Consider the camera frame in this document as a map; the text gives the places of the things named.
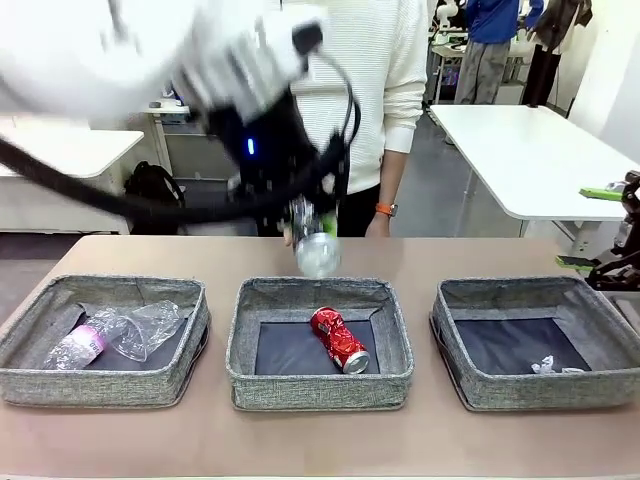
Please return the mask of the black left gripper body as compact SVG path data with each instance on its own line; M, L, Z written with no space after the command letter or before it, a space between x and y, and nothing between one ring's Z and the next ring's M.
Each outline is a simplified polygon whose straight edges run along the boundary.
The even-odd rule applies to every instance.
M334 210L346 196L350 166L345 135L333 126L325 135L325 146L316 147L291 92L247 124L233 107L211 111L207 131L221 141L239 169L235 199L252 200L287 190L301 172L317 161L326 166L326 175L304 190L303 198L324 214Z

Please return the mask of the person's left hand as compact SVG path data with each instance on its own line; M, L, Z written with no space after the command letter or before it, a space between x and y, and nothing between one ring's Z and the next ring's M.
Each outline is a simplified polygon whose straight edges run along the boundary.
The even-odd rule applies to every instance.
M365 233L366 238L388 238L390 237L391 218L383 213L376 213L368 225Z

